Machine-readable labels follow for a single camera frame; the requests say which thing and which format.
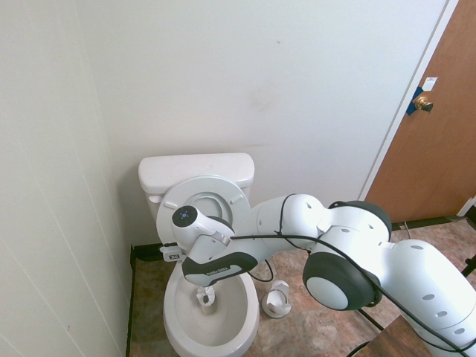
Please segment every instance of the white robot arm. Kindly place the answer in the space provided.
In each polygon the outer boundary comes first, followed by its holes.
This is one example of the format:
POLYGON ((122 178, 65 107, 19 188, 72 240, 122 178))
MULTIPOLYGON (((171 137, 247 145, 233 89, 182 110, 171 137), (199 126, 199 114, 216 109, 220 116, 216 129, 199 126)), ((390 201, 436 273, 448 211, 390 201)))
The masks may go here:
MULTIPOLYGON (((309 195, 280 197, 253 208, 236 233, 228 223, 184 206, 173 215, 173 232, 187 254, 184 276, 198 286, 301 248, 309 251, 304 285, 323 305, 337 310, 374 306, 383 291, 399 302, 430 344, 453 351, 476 338, 476 292, 466 278, 426 242, 389 242, 390 219, 370 203, 336 202, 325 208, 309 195)), ((435 356, 455 356, 430 344, 435 356)), ((476 346, 461 355, 476 357, 476 346)))

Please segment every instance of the brown door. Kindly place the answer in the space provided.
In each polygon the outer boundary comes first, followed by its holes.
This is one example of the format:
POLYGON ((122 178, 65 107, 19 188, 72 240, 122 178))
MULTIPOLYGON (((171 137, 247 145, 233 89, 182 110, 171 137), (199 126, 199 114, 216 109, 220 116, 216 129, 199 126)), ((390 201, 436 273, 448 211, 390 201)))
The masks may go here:
POLYGON ((476 194, 476 1, 458 3, 426 77, 434 108, 405 115, 365 199, 393 222, 456 214, 476 194))

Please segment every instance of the brown floor tile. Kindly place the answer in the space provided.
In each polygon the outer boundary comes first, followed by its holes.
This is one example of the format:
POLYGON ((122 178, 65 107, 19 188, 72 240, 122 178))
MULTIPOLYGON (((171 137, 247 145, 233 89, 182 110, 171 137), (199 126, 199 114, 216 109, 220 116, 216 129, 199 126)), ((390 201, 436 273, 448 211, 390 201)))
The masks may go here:
POLYGON ((369 341, 374 328, 354 311, 317 309, 293 316, 303 344, 311 356, 369 341))
POLYGON ((302 357, 305 349, 290 315, 281 319, 260 316, 258 327, 263 357, 302 357))
POLYGON ((471 244, 472 235, 469 229, 472 228, 468 223, 459 221, 410 229, 410 235, 412 239, 419 239, 432 244, 439 251, 450 251, 471 244))
POLYGON ((288 277, 284 281, 289 284, 289 303, 291 304, 291 314, 314 309, 326 309, 319 304, 307 291, 300 275, 288 277))
MULTIPOLYGON (((459 270, 466 266, 465 259, 476 254, 476 230, 464 220, 411 229, 410 234, 435 245, 459 270)), ((392 233, 390 241, 408 238, 408 232, 400 230, 392 233)), ((290 286, 292 310, 281 319, 271 319, 261 312, 257 337, 245 357, 345 357, 378 333, 358 312, 328 309, 309 295, 302 283, 306 260, 307 253, 299 250, 270 259, 274 280, 285 280, 290 286)), ((177 356, 165 337, 162 320, 164 292, 173 267, 171 263, 137 261, 130 357, 177 356)), ((265 263, 252 273, 262 279, 270 276, 265 263)), ((476 287, 476 272, 469 281, 476 287)), ((259 299, 271 288, 271 282, 254 283, 259 299)), ((364 310, 384 327, 400 314, 385 297, 379 305, 364 310)))
POLYGON ((300 249, 284 251, 276 254, 273 259, 274 264, 276 265, 278 277, 281 280, 286 280, 287 277, 295 275, 302 277, 307 257, 307 251, 300 249))
POLYGON ((253 343, 251 344, 250 348, 246 353, 243 355, 243 357, 263 357, 263 351, 261 350, 261 341, 260 341, 260 336, 256 334, 256 337, 253 340, 253 343))
POLYGON ((455 247, 472 247, 476 245, 476 230, 465 219, 448 223, 448 228, 456 239, 454 242, 455 247))
POLYGON ((170 345, 169 340, 146 344, 131 343, 130 357, 180 357, 170 345))
POLYGON ((382 297, 382 301, 380 301, 376 306, 364 307, 363 310, 384 328, 390 325, 393 320, 402 314, 400 309, 385 296, 382 297))
MULTIPOLYGON (((471 245, 464 248, 451 249, 450 251, 444 251, 443 254, 449 259, 450 262, 456 266, 459 271, 462 271, 467 267, 465 260, 473 258, 476 255, 476 245, 471 245)), ((468 277, 468 281, 472 287, 476 289, 476 271, 473 271, 468 277)))
POLYGON ((402 229, 400 231, 393 231, 392 232, 392 237, 390 238, 390 241, 392 243, 397 243, 400 242, 401 240, 409 239, 410 236, 408 235, 408 232, 406 229, 402 229))
MULTIPOLYGON (((263 296, 269 292, 269 290, 271 289, 272 283, 278 280, 277 273, 276 273, 276 266, 274 265, 274 257, 268 258, 268 261, 269 261, 269 265, 273 269, 274 279, 268 283, 264 283, 264 282, 253 279, 254 287, 256 288, 256 293, 258 295, 258 301, 261 301, 263 296)), ((255 268, 250 270, 250 273, 252 273, 253 276, 263 280, 267 280, 271 277, 271 273, 269 272, 269 268, 265 262, 261 262, 260 264, 258 264, 255 268)))
POLYGON ((318 355, 313 355, 312 357, 347 357, 347 355, 352 351, 355 347, 357 347, 359 344, 356 344, 355 346, 346 346, 339 348, 337 350, 333 350, 330 352, 325 352, 325 353, 319 353, 318 355))

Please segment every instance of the white toilet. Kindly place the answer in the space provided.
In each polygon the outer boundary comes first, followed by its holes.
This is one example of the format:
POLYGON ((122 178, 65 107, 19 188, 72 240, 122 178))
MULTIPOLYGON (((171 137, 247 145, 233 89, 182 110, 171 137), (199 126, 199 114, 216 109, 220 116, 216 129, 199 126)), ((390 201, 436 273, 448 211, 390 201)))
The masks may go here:
MULTIPOLYGON (((181 206, 224 219, 236 229, 249 213, 254 163, 247 154, 177 155, 145 158, 139 179, 157 232, 165 245, 176 242, 172 215, 181 206)), ((259 322, 256 289, 248 274, 213 285, 216 311, 205 315, 197 286, 176 263, 164 298, 167 337, 181 357, 239 357, 251 346, 259 322)))

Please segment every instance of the toilet seat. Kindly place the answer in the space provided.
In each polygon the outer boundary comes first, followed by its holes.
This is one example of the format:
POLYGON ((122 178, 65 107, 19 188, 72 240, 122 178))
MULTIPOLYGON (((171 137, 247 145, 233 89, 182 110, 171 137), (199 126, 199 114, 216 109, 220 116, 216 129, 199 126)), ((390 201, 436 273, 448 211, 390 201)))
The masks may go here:
POLYGON ((233 229, 251 210, 246 195, 234 182, 213 175, 189 178, 172 186, 161 201, 155 225, 163 244, 176 241, 172 232, 172 215, 185 205, 198 208, 206 216, 224 219, 233 229))

